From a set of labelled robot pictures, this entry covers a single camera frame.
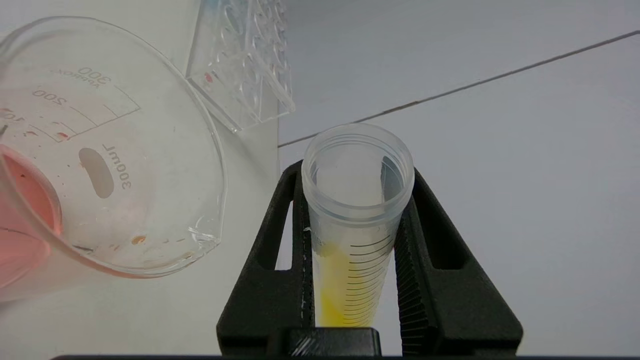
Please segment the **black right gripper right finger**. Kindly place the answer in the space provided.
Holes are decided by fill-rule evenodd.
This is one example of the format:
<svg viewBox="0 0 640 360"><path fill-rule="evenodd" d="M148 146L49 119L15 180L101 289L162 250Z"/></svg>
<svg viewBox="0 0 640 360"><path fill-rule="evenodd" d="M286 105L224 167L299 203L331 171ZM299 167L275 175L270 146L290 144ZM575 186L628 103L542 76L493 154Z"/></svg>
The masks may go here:
<svg viewBox="0 0 640 360"><path fill-rule="evenodd" d="M524 330L423 176L394 244L404 357L514 357Z"/></svg>

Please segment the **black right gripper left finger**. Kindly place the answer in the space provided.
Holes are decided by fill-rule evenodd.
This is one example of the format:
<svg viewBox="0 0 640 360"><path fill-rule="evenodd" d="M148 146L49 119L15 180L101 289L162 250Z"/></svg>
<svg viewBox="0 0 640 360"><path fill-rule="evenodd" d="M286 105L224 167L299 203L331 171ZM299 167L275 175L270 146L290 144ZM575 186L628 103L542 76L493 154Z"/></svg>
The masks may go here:
<svg viewBox="0 0 640 360"><path fill-rule="evenodd" d="M276 269L292 211L290 269ZM314 327L313 246L302 162L281 174L253 246L215 327L224 357L289 357L291 335Z"/></svg>

